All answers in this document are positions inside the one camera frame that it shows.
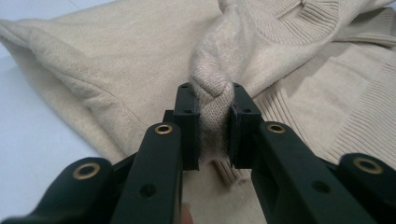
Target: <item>knit sweater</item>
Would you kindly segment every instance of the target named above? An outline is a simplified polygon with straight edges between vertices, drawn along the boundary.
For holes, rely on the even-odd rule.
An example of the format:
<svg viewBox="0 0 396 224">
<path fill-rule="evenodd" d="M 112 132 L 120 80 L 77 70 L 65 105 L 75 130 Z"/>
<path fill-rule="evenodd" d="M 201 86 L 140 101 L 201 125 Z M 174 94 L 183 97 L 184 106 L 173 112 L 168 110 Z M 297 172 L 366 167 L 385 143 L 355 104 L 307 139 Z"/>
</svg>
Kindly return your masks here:
<svg viewBox="0 0 396 224">
<path fill-rule="evenodd" d="M 201 106 L 202 164 L 227 153 L 236 81 L 264 119 L 288 123 L 317 155 L 373 152 L 394 167 L 393 51 L 331 43 L 394 46 L 392 11 L 347 27 L 388 2 L 119 1 L 51 21 L 0 21 L 0 36 L 43 98 L 113 162 L 138 150 L 189 80 Z M 226 180 L 248 174 L 217 167 Z M 262 223 L 251 183 L 226 193 L 212 171 L 185 174 L 197 223 Z"/>
</svg>

